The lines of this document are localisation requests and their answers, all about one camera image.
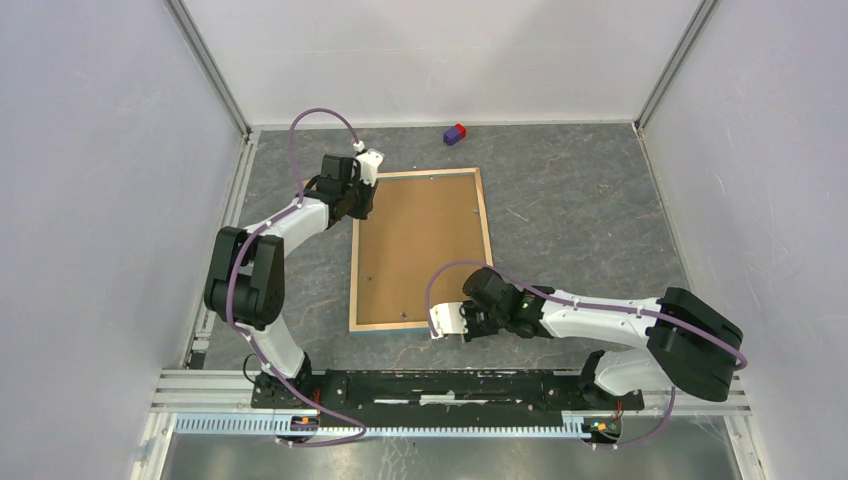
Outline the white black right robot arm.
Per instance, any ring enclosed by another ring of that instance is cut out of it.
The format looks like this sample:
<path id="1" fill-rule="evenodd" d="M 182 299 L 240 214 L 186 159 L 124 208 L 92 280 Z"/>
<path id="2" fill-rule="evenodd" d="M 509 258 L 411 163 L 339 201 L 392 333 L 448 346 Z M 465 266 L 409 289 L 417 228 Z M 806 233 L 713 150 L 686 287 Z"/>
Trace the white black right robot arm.
<path id="1" fill-rule="evenodd" d="M 463 292 L 467 341 L 505 331 L 523 339 L 586 338 L 622 346 L 586 361 L 577 392 L 591 408 L 634 390 L 665 387 L 723 402 L 746 364 L 742 330 L 685 288 L 637 300 L 580 297 L 546 286 L 520 288 L 484 267 L 468 277 Z"/>

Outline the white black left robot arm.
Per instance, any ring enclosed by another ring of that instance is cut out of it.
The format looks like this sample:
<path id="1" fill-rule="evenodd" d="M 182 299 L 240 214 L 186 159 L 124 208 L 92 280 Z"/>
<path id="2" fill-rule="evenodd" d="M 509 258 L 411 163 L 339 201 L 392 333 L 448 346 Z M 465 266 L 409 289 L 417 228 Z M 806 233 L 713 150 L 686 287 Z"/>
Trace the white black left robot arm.
<path id="1" fill-rule="evenodd" d="M 303 183 L 292 202 L 246 228 L 223 227 L 216 236 L 204 288 L 204 304 L 251 347 L 264 373 L 278 378 L 275 392 L 290 407 L 314 394 L 306 353 L 283 318 L 285 261 L 308 239 L 373 209 L 382 153 L 326 155 L 321 171 Z"/>

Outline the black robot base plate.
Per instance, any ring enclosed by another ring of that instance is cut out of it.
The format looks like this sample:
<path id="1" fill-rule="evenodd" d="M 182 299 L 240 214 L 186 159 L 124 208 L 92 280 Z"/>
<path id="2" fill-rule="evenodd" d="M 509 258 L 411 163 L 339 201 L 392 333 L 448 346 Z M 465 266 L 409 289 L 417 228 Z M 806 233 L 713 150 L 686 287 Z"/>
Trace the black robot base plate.
<path id="1" fill-rule="evenodd" d="M 252 381 L 256 409 L 304 410 L 320 405 L 314 426 L 553 426 L 564 412 L 641 411 L 639 393 L 614 397 L 574 371 L 327 370 L 290 391 L 260 373 Z"/>

